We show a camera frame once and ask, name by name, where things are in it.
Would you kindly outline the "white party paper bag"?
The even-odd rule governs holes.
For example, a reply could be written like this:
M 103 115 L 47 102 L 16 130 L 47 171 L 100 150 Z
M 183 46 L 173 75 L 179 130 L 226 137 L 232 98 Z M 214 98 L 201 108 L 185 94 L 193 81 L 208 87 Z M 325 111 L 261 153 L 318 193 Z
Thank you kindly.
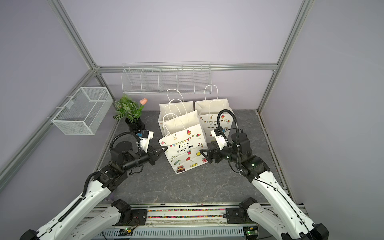
M 166 135 L 159 140 L 167 146 L 166 158 L 175 174 L 181 174 L 207 163 L 199 150 L 207 146 L 202 122 L 197 111 L 164 122 Z

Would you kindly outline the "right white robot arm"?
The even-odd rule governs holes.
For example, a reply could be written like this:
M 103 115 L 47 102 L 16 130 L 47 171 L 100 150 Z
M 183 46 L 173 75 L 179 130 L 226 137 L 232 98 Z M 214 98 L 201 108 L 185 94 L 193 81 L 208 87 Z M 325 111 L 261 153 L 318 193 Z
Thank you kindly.
M 241 216 L 259 224 L 277 240 L 326 240 L 329 231 L 323 224 L 316 224 L 293 202 L 274 177 L 269 166 L 251 149 L 247 134 L 232 134 L 229 141 L 218 129 L 211 135 L 216 143 L 201 154 L 209 162 L 227 160 L 235 163 L 240 175 L 247 178 L 273 207 L 269 212 L 255 199 L 248 198 L 239 207 Z

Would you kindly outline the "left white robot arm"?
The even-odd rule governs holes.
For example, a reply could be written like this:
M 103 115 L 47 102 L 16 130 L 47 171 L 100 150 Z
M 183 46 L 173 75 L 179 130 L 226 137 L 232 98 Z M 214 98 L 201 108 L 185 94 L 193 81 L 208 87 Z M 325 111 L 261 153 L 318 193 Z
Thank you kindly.
M 115 224 L 139 224 L 132 217 L 132 207 L 123 200 L 114 201 L 101 214 L 82 224 L 82 220 L 124 182 L 132 169 L 149 163 L 154 165 L 167 147 L 149 146 L 149 140 L 137 142 L 138 151 L 133 151 L 131 142 L 123 141 L 110 145 L 112 160 L 104 168 L 91 173 L 81 194 L 64 210 L 38 230 L 27 230 L 22 240 L 90 240 Z

